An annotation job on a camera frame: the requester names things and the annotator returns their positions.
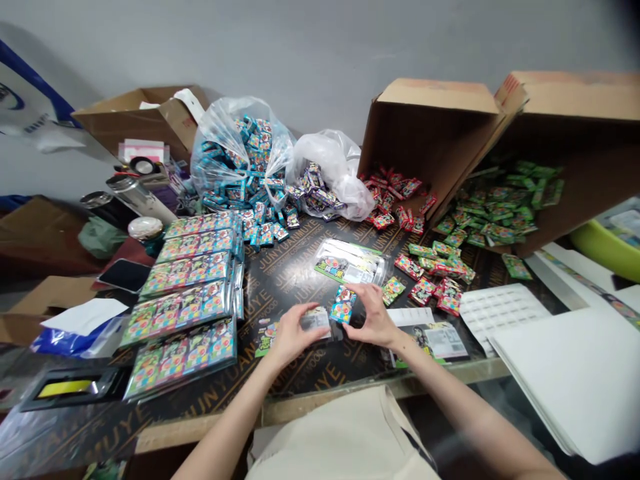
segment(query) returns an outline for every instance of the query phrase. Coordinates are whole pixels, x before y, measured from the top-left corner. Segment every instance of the white wall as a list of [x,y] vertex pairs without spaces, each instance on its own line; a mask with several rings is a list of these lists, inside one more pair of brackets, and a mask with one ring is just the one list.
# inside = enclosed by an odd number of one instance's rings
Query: white wall
[[[640,67],[611,0],[22,0],[0,38],[74,107],[139,86],[198,83],[210,99],[266,100],[296,134],[362,141],[369,102],[396,77],[475,81],[510,70]],[[0,138],[0,195],[74,200],[103,188],[104,150],[40,155]]]

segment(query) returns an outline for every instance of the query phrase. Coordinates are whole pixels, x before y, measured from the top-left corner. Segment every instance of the black table surface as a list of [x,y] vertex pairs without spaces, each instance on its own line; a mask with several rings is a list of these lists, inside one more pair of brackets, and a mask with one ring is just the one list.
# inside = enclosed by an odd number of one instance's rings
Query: black table surface
[[[130,457],[135,450],[137,435],[150,424],[224,409],[259,361],[254,359],[259,319],[278,318],[296,303],[317,301],[326,308],[331,306],[338,284],[313,270],[314,255],[323,240],[336,238],[358,243],[381,250],[394,259],[399,253],[408,254],[408,243],[430,246],[432,240],[443,237],[432,231],[424,235],[404,232],[396,225],[378,232],[368,223],[345,219],[325,223],[306,216],[301,220],[301,228],[290,234],[288,240],[272,248],[264,248],[259,253],[245,248],[247,321],[238,328],[236,365],[138,405],[112,402],[27,413],[20,413],[14,408],[0,426],[0,477],[30,477],[108,458]],[[468,289],[515,282],[496,253],[465,243],[462,260],[477,272]],[[416,307],[407,298],[415,282],[398,269],[394,268],[392,274],[407,288],[391,307]],[[540,280],[523,283],[552,314],[566,311]],[[462,320],[436,310],[433,299],[429,306],[433,308],[436,319],[452,322],[472,360],[484,358],[480,345]],[[363,321],[362,304],[358,302],[352,324],[357,326]],[[127,349],[112,359],[90,361],[83,366],[106,363],[130,365],[135,353],[136,348]],[[60,367],[65,366],[65,360],[59,360]],[[270,395],[287,397],[385,375],[394,375],[394,372],[382,360],[377,347],[345,338],[304,352],[280,374]]]

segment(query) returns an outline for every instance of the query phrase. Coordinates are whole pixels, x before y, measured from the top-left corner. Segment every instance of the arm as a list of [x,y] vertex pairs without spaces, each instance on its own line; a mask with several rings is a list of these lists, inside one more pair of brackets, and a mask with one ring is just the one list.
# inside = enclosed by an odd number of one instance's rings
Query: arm
[[282,369],[328,328],[304,332],[300,317],[317,303],[294,305],[280,318],[275,343],[260,361],[220,420],[189,454],[173,480],[228,480],[245,446],[271,384]]
[[468,438],[500,478],[563,478],[544,456],[492,406],[464,385],[395,326],[376,285],[346,285],[367,311],[361,329],[345,326],[349,338],[390,348],[400,356],[434,398],[448,420]]

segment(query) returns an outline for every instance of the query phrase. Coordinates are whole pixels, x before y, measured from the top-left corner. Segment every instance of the yellow tape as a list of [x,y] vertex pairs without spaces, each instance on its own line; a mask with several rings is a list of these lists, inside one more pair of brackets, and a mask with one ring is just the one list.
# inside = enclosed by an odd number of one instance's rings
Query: yellow tape
[[76,380],[71,382],[50,383],[46,385],[37,398],[55,397],[65,393],[78,393],[87,391],[91,380]]

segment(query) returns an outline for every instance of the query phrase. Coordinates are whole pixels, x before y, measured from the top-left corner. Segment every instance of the smartphone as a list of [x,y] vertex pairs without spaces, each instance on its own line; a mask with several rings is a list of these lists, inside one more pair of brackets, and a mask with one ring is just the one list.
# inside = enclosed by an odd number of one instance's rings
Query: smartphone
[[139,293],[150,271],[151,267],[142,263],[118,259],[98,277],[98,281],[131,293]]

